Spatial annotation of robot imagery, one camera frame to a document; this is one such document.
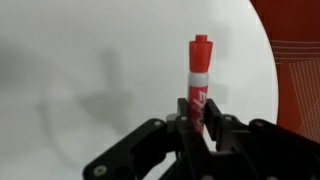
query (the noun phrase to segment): bolt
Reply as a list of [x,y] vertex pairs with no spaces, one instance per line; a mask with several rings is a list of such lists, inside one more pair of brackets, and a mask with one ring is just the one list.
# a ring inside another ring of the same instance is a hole
[[160,122],[160,121],[156,121],[156,122],[154,122],[154,125],[160,126],[160,125],[161,125],[161,122]]
[[232,117],[226,116],[226,117],[224,117],[224,119],[227,120],[227,121],[231,121],[231,120],[232,120]]
[[264,125],[262,121],[256,121],[256,122],[254,122],[254,124],[256,126],[260,126],[260,127],[262,127]]
[[100,166],[97,166],[96,168],[94,168],[93,170],[93,174],[96,176],[96,177],[100,177],[100,176],[103,176],[104,174],[107,173],[107,166],[105,165],[100,165]]
[[205,175],[205,176],[202,176],[201,180],[214,180],[214,178],[212,176]]
[[269,176],[267,177],[266,180],[279,180],[277,177],[274,177],[274,176]]
[[187,120],[187,117],[182,116],[182,117],[181,117],[181,120],[182,120],[182,121],[185,121],[185,120]]

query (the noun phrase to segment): red cap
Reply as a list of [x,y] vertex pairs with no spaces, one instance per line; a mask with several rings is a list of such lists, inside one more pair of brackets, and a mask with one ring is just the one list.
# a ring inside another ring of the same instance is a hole
[[196,35],[196,40],[189,42],[189,63],[191,72],[208,72],[212,44],[212,42],[207,41],[207,35]]

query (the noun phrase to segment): marker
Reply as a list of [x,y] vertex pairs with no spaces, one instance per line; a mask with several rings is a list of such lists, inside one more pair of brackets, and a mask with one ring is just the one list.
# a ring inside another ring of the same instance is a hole
[[196,130],[201,134],[204,125],[204,106],[207,102],[212,45],[212,42],[207,41],[207,35],[196,35],[196,40],[189,42],[189,112]]

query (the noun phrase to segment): white backdrop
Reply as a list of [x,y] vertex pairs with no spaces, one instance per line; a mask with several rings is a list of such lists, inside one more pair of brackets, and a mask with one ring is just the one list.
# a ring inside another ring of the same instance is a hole
[[201,2],[0,1],[0,179],[81,179],[145,120],[175,112],[195,34],[214,42],[209,98],[243,122],[275,122],[275,66],[253,7]]

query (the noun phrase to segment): red marker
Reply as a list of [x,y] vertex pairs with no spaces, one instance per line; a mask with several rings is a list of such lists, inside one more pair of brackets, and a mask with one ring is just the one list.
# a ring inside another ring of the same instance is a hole
[[207,41],[207,35],[196,35],[196,40],[189,43],[189,111],[196,130],[201,134],[204,125],[204,106],[207,102],[212,45],[212,42]]

